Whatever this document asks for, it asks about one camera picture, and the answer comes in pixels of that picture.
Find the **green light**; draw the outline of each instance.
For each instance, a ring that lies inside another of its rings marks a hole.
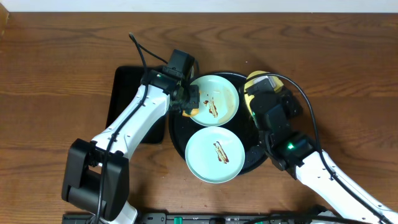
[[[289,143],[289,145],[287,145],[287,147],[288,147],[289,149],[293,149],[293,148],[294,148],[294,145],[293,145],[292,143]]]

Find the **white plate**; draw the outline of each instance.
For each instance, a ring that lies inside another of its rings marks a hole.
[[[191,117],[194,122],[203,126],[220,126],[230,121],[238,111],[238,92],[227,79],[205,75],[191,85],[198,85],[200,94],[199,113]]]
[[[226,158],[219,155],[221,145]],[[218,184],[237,176],[244,164],[244,148],[230,130],[207,127],[197,131],[185,148],[185,160],[191,172],[199,179]]]

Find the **white wall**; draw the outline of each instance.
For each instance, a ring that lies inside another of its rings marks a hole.
[[[0,0],[10,12],[398,12],[398,0]]]

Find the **wooden table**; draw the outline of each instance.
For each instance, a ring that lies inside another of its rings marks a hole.
[[[203,72],[293,78],[310,97],[330,156],[398,210],[397,14],[12,13],[0,41],[0,220],[60,223],[65,212],[80,211],[61,199],[67,152],[76,138],[89,141],[104,129],[115,69],[141,64],[130,31],[161,57],[189,52]],[[294,125],[311,133],[309,121],[306,111]],[[129,201],[141,209],[268,213],[327,205],[270,161],[228,183],[204,183],[168,132],[162,144],[137,148],[130,175]]]

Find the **black round tray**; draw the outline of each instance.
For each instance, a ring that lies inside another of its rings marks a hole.
[[[218,75],[226,78],[235,86],[238,92],[239,87],[241,87],[246,80],[244,75],[231,72],[216,72],[206,75]],[[262,150],[260,147],[253,147],[258,143],[258,130],[254,124],[254,121],[251,119],[248,109],[246,108],[244,98],[240,94],[239,108],[235,116],[231,119],[231,121],[221,125],[220,127],[226,128],[235,133],[235,135],[237,135],[243,144],[245,150],[245,160],[239,175],[254,170],[267,159],[264,150]],[[180,114],[169,115],[170,137],[174,148],[184,160],[185,147],[187,146],[189,139],[193,136],[193,134],[202,128],[205,127],[197,124],[191,118],[181,116]]]

